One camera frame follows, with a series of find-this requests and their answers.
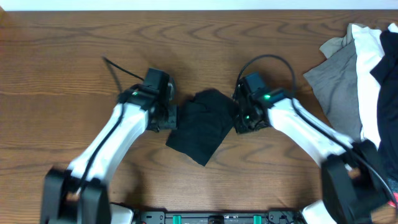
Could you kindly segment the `black polo shirt with logo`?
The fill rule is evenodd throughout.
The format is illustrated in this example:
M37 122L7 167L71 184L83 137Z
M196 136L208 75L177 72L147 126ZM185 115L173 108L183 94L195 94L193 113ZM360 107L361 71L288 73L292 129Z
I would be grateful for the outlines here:
M180 109L178 128L166 146L205 166L234 126L237 110L236 103L216 89L197 93Z

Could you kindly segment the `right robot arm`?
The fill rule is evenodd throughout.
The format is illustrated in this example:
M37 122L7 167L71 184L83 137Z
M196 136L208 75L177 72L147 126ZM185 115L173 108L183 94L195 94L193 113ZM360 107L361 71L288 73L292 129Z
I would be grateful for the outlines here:
M322 199L301 211L305 223L367 223L373 211L395 201L373 142L331 129L285 90L266 87L257 72L238 78L234 99L237 133L274 128L320 167Z

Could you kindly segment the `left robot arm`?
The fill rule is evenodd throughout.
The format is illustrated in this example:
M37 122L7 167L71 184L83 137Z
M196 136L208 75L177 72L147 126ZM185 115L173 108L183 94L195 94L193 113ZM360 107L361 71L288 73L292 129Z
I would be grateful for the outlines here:
M41 223L135 223L134 209L111 203L109 184L134 141L145 131L175 129L173 78L150 68L142 83L124 90L95 140L65 170L44 179Z

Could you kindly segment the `white garment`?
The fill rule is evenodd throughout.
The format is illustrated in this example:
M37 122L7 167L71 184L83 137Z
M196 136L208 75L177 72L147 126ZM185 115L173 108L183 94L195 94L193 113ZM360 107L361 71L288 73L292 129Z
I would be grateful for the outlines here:
M392 131L380 130L377 120L377 102L381 84L371 75L371 70L385 56L381 44L380 29L371 29L353 24L351 34L356 51L356 74L359 118L362 124L361 139L368 139L375 145L397 147L397 127Z

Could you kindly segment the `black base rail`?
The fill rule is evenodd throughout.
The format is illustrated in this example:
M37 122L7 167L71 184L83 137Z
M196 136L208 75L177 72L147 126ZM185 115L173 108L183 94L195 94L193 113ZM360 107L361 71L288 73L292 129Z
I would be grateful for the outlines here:
M301 224L300 212L271 210L249 213L140 211L121 203L110 205L111 223L119 224Z

